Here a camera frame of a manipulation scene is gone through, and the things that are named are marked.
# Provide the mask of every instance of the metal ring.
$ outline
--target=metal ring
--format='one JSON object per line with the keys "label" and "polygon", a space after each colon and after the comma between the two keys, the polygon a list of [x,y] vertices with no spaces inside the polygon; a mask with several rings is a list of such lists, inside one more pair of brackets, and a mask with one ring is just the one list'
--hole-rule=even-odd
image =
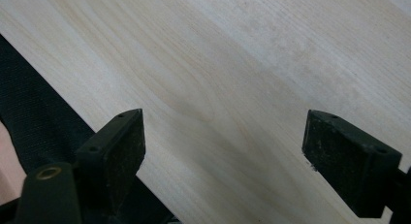
{"label": "metal ring", "polygon": [[38,180],[46,180],[49,178],[53,178],[61,173],[61,168],[59,167],[49,167],[43,169],[41,172],[37,173],[36,179]]}

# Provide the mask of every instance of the screw hole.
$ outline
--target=screw hole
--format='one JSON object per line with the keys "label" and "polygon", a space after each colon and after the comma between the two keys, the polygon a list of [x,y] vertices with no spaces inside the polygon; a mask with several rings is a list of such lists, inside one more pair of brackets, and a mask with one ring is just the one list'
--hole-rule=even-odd
{"label": "screw hole", "polygon": [[386,149],[383,149],[383,148],[380,148],[380,147],[375,147],[375,150],[377,150],[378,153],[382,153],[382,154],[387,153]]}
{"label": "screw hole", "polygon": [[91,146],[90,148],[88,148],[88,150],[90,152],[97,152],[97,151],[99,151],[99,148],[97,148],[96,146]]}
{"label": "screw hole", "polygon": [[53,178],[61,173],[61,168],[58,167],[50,167],[42,170],[36,176],[38,180],[46,180],[49,178]]}

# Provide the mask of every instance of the tabletop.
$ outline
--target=tabletop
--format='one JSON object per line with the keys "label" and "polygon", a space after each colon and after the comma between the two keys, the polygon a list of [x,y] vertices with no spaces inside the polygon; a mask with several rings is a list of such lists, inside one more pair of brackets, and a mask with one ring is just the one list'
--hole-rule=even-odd
{"label": "tabletop", "polygon": [[388,223],[301,144],[331,112],[410,166],[410,29],[411,0],[0,0],[0,33],[94,130],[143,109],[137,175],[183,223]]}

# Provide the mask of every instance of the wooden table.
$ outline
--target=wooden table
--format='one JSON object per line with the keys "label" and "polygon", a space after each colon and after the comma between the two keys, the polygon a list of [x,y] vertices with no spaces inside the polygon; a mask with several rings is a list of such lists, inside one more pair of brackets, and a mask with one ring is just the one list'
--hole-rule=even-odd
{"label": "wooden table", "polygon": [[138,177],[184,223],[388,222],[300,147],[317,109],[410,165],[411,0],[0,0],[0,32],[94,130],[143,108]]}

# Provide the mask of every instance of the black fabric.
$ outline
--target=black fabric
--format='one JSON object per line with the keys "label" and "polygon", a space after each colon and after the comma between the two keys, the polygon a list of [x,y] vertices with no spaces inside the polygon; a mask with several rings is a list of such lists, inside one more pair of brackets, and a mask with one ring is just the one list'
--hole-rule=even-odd
{"label": "black fabric", "polygon": [[75,150],[94,134],[3,36],[0,120],[26,173],[47,163],[73,163]]}

